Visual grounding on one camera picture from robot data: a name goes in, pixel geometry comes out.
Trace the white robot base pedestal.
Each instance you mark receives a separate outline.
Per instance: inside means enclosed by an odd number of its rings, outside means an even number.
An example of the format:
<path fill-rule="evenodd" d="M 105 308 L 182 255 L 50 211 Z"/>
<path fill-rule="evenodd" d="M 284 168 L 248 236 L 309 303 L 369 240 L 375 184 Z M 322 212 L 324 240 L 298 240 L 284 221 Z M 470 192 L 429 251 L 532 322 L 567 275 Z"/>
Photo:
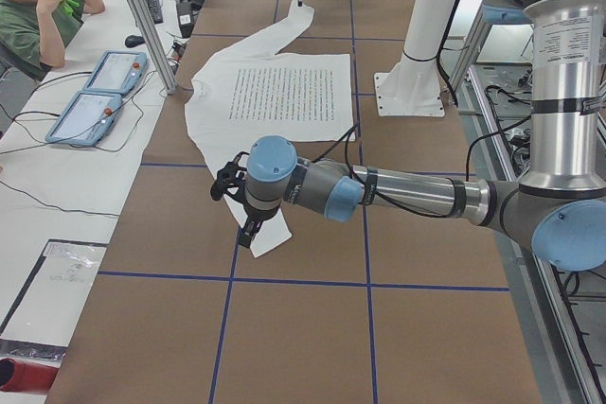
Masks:
<path fill-rule="evenodd" d="M 375 75 L 380 116 L 444 116 L 437 70 L 456 0 L 416 0 L 400 61 Z"/>

